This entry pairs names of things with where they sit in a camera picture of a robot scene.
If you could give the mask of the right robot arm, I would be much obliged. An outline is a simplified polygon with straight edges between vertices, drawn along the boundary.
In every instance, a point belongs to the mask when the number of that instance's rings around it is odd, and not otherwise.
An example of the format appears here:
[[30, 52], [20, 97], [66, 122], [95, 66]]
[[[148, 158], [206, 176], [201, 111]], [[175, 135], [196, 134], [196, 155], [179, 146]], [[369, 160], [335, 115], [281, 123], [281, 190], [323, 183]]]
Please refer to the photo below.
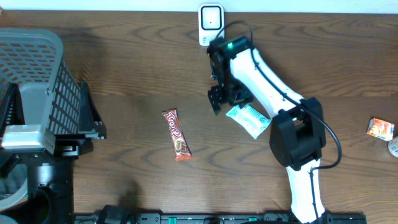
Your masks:
[[315, 168], [326, 144], [320, 102], [289, 88], [243, 35], [230, 41], [217, 37], [206, 52], [211, 77], [218, 81], [208, 90], [213, 111], [218, 114], [226, 103], [243, 107], [260, 102], [271, 119], [270, 149], [288, 173], [291, 212], [301, 223], [319, 221], [325, 208]]

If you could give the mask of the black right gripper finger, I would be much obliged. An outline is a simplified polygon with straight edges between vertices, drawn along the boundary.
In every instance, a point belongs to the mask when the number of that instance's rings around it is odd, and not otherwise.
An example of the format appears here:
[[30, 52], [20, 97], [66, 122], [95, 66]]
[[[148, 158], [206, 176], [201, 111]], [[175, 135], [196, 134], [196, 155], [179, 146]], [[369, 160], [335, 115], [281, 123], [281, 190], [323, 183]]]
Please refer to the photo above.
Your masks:
[[224, 100], [223, 90], [220, 86], [212, 86], [208, 90], [208, 99], [215, 115], [217, 116], [221, 111], [221, 104]]
[[254, 97], [249, 91], [237, 91], [232, 94], [231, 106], [245, 106], [253, 102]]

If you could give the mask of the red Top chocolate bar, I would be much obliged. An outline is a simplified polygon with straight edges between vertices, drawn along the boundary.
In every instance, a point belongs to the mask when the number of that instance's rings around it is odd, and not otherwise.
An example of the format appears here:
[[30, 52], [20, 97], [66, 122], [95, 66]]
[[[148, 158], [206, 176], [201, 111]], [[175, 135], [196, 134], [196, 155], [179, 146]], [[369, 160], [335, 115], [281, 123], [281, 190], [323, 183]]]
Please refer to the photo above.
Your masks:
[[169, 126], [170, 137], [172, 138], [173, 147], [175, 151], [175, 160], [177, 162], [188, 160], [192, 158], [192, 153], [187, 145], [186, 139], [183, 135], [178, 113], [176, 109], [170, 109], [162, 112], [162, 116], [167, 120]]

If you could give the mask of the mint green wipes pack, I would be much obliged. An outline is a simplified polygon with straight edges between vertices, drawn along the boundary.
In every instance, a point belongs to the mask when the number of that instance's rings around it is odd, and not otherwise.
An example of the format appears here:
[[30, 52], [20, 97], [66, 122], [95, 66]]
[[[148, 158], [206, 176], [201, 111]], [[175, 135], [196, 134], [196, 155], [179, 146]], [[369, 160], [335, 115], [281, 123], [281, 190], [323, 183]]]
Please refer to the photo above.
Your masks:
[[257, 139], [271, 124], [269, 118], [266, 118], [251, 105], [242, 108], [236, 105], [226, 113], [226, 116], [240, 124], [254, 139]]

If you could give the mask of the green lid jar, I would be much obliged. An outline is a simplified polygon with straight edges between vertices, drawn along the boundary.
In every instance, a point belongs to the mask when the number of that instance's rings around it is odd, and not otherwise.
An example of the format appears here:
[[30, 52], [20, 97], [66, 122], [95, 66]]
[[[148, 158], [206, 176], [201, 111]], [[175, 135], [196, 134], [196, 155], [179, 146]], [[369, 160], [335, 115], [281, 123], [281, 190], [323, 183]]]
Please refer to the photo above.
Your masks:
[[398, 157], [398, 137], [397, 136], [388, 142], [387, 147], [388, 147], [389, 152], [393, 156]]

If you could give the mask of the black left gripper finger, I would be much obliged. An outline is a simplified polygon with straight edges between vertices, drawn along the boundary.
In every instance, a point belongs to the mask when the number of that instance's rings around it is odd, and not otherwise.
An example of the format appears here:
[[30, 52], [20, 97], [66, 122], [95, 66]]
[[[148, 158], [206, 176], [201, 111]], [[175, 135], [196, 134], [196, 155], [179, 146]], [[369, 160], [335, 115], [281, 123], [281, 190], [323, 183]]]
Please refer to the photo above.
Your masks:
[[1, 103], [1, 137], [9, 125], [25, 125], [19, 86], [11, 83]]
[[80, 110], [78, 132], [80, 134], [106, 134], [106, 126], [91, 97], [87, 82], [80, 85]]

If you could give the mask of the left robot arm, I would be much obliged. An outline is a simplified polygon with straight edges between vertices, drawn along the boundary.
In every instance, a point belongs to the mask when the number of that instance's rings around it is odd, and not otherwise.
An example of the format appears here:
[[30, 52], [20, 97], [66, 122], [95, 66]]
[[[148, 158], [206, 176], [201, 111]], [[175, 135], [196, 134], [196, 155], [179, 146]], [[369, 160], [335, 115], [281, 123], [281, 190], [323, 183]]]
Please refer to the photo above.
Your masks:
[[87, 83], [55, 94], [31, 104], [13, 83], [1, 103], [1, 177], [27, 167], [22, 187], [1, 201], [2, 217], [18, 223], [73, 223], [73, 163], [106, 138]]

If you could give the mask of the orange snack packet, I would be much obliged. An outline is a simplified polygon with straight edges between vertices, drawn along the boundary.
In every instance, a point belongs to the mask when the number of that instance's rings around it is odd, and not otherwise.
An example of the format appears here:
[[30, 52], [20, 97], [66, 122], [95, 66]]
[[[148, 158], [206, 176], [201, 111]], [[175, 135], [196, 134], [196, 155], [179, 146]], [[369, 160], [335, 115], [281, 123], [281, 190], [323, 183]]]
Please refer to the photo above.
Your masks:
[[384, 141], [391, 141], [394, 135], [394, 124], [382, 119], [372, 118], [369, 121], [366, 133]]

